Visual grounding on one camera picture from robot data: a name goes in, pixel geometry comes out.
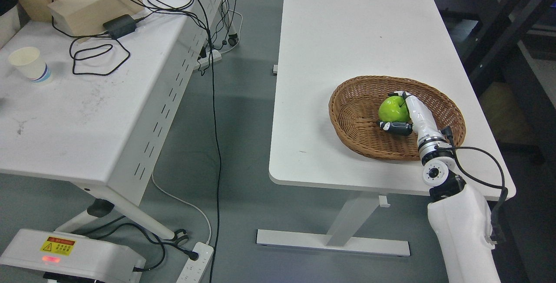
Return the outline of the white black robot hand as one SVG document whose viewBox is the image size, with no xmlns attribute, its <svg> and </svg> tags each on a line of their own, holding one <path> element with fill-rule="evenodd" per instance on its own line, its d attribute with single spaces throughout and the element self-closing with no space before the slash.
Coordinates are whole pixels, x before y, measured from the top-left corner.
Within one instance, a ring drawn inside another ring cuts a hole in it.
<svg viewBox="0 0 556 283">
<path fill-rule="evenodd" d="M 406 91 L 395 91 L 388 94 L 389 97 L 399 96 L 403 99 L 403 104 L 407 107 L 407 112 L 411 123 L 408 122 L 388 122 L 383 119 L 377 121 L 380 129 L 396 135 L 409 136 L 411 132 L 417 134 L 417 148 L 421 153 L 428 153 L 429 147 L 434 147 L 440 143 L 447 143 L 446 138 L 441 134 L 436 125 L 436 121 L 429 108 L 415 95 Z"/>
</svg>

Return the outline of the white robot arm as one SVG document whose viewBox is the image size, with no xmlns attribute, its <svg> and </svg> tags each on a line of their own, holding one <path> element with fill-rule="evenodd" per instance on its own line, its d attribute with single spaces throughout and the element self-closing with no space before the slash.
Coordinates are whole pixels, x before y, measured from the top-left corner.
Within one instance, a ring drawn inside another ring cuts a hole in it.
<svg viewBox="0 0 556 283">
<path fill-rule="evenodd" d="M 498 283 L 488 239 L 491 213 L 484 196 L 455 170 L 453 155 L 439 143 L 419 150 L 423 181 L 430 186 L 428 219 L 440 243 L 451 283 Z"/>
</svg>

